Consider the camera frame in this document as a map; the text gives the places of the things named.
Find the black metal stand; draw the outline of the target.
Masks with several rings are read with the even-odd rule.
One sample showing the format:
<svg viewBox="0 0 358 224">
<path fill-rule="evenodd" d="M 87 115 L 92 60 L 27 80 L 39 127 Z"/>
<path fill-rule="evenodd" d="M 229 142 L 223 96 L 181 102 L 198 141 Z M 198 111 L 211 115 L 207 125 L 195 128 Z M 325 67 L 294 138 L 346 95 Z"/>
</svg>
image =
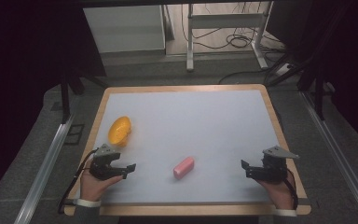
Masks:
<svg viewBox="0 0 358 224">
<path fill-rule="evenodd" d="M 71 89 L 75 95 L 81 95 L 85 90 L 80 77 L 75 72 L 63 71 L 61 74 L 62 124 L 65 124 L 71 116 L 69 89 Z"/>
</svg>

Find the white table mat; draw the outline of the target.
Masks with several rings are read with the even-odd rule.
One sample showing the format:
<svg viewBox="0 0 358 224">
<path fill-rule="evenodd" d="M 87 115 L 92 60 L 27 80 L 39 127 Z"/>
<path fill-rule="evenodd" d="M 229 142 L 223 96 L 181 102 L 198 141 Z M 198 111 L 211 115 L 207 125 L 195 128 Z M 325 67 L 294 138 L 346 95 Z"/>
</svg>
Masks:
<svg viewBox="0 0 358 224">
<path fill-rule="evenodd" d="M 263 203 L 266 191 L 246 176 L 241 160 L 260 166 L 278 143 L 259 91 L 111 93 L 95 144 L 107 143 L 113 122 L 131 120 L 129 143 L 116 167 L 136 169 L 102 197 L 105 204 Z M 182 179 L 173 168 L 195 166 Z"/>
</svg>

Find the person's right hand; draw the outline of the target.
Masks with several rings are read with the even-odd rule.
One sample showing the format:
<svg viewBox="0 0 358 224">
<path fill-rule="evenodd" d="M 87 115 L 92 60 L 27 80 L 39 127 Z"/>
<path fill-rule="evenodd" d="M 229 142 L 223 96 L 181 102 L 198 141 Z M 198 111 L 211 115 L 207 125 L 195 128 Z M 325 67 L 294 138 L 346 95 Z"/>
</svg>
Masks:
<svg viewBox="0 0 358 224">
<path fill-rule="evenodd" d="M 275 184 L 257 180 L 257 183 L 267 191 L 269 198 L 277 209 L 292 210 L 294 208 L 295 201 L 290 189 L 284 182 Z"/>
</svg>

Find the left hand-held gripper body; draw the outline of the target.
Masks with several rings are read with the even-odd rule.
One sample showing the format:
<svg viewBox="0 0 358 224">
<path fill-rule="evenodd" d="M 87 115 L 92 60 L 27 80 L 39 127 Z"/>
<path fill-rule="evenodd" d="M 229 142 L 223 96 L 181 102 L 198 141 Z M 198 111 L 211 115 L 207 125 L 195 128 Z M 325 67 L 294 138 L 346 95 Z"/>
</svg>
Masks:
<svg viewBox="0 0 358 224">
<path fill-rule="evenodd" d="M 107 180 L 120 175 L 117 168 L 111 166 L 111 162 L 118 160 L 120 154 L 115 152 L 107 144 L 98 147 L 93 155 L 93 160 L 89 172 L 99 180 Z"/>
</svg>

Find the pink soap bar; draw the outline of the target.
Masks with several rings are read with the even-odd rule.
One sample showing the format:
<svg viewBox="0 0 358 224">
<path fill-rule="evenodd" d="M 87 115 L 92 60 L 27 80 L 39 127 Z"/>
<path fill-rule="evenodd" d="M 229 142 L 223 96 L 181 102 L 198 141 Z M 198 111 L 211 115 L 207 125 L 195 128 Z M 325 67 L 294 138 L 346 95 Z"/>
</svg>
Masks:
<svg viewBox="0 0 358 224">
<path fill-rule="evenodd" d="M 192 157 L 187 157 L 173 168 L 173 176 L 182 179 L 186 174 L 194 169 L 195 161 Z"/>
</svg>

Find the aluminium rail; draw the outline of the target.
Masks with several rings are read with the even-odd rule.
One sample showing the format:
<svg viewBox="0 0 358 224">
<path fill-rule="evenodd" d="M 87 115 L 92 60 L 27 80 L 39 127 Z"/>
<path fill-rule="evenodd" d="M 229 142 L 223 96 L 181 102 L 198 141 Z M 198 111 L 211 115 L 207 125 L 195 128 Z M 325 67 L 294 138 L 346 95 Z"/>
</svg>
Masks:
<svg viewBox="0 0 358 224">
<path fill-rule="evenodd" d="M 299 95 L 305 102 L 312 120 L 314 121 L 318 131 L 320 132 L 323 140 L 325 141 L 328 149 L 330 150 L 334 161 L 337 164 L 337 168 L 343 175 L 348 187 L 350 188 L 355 201 L 358 203 L 358 176 L 351 168 L 349 161 L 344 156 L 341 147 L 338 145 L 337 140 L 331 133 L 326 122 L 320 118 L 314 109 L 314 102 L 306 92 L 300 92 Z"/>
<path fill-rule="evenodd" d="M 14 224 L 30 224 L 34 211 L 48 183 L 54 164 L 61 152 L 64 140 L 68 134 L 74 115 L 70 115 L 65 123 L 62 123 L 48 148 L 48 152 L 40 166 L 30 190 L 21 206 Z"/>
</svg>

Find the orange plastic bowl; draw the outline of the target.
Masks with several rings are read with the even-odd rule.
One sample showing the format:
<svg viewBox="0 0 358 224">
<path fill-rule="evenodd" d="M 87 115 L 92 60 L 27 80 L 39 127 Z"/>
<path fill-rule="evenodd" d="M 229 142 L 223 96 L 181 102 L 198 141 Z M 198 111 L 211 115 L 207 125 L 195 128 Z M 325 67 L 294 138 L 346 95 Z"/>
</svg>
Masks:
<svg viewBox="0 0 358 224">
<path fill-rule="evenodd" d="M 125 147 L 131 133 L 131 120 L 127 116 L 116 119 L 108 132 L 109 143 L 117 147 Z"/>
</svg>

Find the person's left hand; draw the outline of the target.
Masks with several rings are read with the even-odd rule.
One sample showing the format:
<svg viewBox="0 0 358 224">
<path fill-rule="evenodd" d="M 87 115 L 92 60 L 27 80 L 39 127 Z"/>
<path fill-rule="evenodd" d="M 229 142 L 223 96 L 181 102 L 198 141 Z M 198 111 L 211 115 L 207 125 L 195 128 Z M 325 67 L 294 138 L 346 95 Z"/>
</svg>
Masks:
<svg viewBox="0 0 358 224">
<path fill-rule="evenodd" d="M 90 202 L 101 200 L 104 192 L 112 185 L 121 181 L 123 177 L 114 176 L 106 180 L 100 180 L 90 173 L 92 160 L 88 160 L 80 177 L 80 198 Z"/>
</svg>

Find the dark curtain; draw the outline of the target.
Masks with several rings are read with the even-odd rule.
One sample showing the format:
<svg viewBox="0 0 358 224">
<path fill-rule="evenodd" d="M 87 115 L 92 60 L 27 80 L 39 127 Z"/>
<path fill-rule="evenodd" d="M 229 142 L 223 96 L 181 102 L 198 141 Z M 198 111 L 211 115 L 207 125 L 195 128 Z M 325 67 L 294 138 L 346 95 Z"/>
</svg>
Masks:
<svg viewBox="0 0 358 224">
<path fill-rule="evenodd" d="M 332 84 L 332 101 L 358 132 L 358 0 L 276 0 L 267 31 L 280 39 L 297 63 L 306 61 L 322 40 L 338 7 L 347 6 L 316 70 Z"/>
<path fill-rule="evenodd" d="M 62 76 L 103 73 L 82 7 L 0 0 L 0 180 L 31 131 L 45 92 Z"/>
</svg>

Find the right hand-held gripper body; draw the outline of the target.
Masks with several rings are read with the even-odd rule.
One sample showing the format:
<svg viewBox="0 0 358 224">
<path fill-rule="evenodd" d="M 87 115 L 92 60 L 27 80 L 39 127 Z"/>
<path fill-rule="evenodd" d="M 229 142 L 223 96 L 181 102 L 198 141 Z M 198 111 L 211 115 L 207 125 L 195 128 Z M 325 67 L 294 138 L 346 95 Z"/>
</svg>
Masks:
<svg viewBox="0 0 358 224">
<path fill-rule="evenodd" d="M 281 182 L 287 177 L 287 159 L 298 159 L 299 156 L 282 147 L 275 146 L 263 150 L 263 167 L 257 175 L 258 180 Z"/>
</svg>

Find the black floor plate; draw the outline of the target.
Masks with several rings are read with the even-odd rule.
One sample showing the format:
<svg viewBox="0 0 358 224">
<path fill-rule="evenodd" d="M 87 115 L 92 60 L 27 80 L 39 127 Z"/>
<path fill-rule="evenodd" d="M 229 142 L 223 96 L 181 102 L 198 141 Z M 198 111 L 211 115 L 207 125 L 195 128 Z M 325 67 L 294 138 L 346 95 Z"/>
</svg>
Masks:
<svg viewBox="0 0 358 224">
<path fill-rule="evenodd" d="M 84 127 L 84 124 L 73 124 L 66 135 L 64 143 L 68 146 L 78 145 L 80 143 Z"/>
</svg>

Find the white power strip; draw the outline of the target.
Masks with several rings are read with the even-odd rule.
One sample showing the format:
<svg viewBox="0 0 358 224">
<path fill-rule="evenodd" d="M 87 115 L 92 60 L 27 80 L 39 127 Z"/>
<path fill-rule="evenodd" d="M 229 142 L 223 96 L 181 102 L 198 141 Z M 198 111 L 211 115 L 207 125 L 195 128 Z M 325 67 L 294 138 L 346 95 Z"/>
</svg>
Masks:
<svg viewBox="0 0 358 224">
<path fill-rule="evenodd" d="M 277 76 L 282 76 L 283 74 L 287 73 L 288 71 L 290 71 L 294 66 L 290 63 L 285 63 L 281 68 L 279 68 L 276 71 L 276 75 Z"/>
</svg>

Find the white metal desk frame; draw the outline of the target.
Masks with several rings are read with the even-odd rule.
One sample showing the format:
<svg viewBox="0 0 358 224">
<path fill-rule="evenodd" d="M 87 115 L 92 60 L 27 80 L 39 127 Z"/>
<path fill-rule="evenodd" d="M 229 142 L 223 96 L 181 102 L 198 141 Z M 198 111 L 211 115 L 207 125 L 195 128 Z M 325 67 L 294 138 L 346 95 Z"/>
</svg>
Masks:
<svg viewBox="0 0 358 224">
<path fill-rule="evenodd" d="M 250 45 L 261 69 L 268 65 L 261 53 L 260 44 L 269 19 L 272 2 L 268 1 L 262 12 L 229 14 L 195 14 L 194 5 L 187 5 L 186 70 L 194 70 L 193 31 L 199 29 L 255 28 Z"/>
</svg>

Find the white cabinet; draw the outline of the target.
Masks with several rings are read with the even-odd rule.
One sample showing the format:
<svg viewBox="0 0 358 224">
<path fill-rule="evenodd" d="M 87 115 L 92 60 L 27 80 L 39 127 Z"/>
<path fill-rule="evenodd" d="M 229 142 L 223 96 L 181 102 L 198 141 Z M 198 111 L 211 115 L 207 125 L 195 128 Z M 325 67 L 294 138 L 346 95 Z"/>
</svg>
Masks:
<svg viewBox="0 0 358 224">
<path fill-rule="evenodd" d="M 163 50 L 161 6 L 83 9 L 100 53 Z"/>
</svg>

